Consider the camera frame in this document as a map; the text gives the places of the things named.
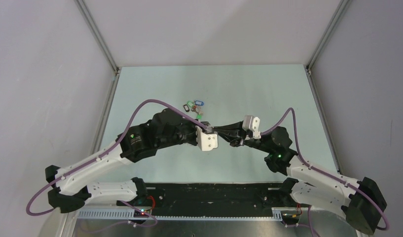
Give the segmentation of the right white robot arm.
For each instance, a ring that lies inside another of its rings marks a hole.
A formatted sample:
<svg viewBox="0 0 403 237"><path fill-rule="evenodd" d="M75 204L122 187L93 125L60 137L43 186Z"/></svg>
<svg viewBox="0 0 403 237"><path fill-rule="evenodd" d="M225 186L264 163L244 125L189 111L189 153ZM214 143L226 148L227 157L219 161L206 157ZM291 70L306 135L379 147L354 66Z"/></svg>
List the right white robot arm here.
<svg viewBox="0 0 403 237"><path fill-rule="evenodd" d="M282 205L297 202L324 209L368 236L380 229L387 202L374 180L347 177L302 158L298 150L290 148L292 140L284 127L277 126L265 134L256 128L237 122L214 127L213 131L232 147L247 146L267 153L267 167L287 176L278 193Z"/></svg>

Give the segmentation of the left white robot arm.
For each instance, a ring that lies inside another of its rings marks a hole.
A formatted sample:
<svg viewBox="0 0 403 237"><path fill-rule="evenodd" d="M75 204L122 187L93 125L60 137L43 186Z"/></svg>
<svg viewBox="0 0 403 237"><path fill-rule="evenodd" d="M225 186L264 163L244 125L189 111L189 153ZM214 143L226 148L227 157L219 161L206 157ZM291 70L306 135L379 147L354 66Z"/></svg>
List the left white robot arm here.
<svg viewBox="0 0 403 237"><path fill-rule="evenodd" d="M207 122L190 121L171 109L164 109L147 122L130 127L124 136L118 135L109 146L74 165L47 167L47 181L58 179L47 193L48 202L61 213L73 212L91 203L120 200L143 205L148 192L141 178L117 183L98 181L98 178L124 165L152 157L159 149L181 144L196 146L197 132L206 127Z"/></svg>

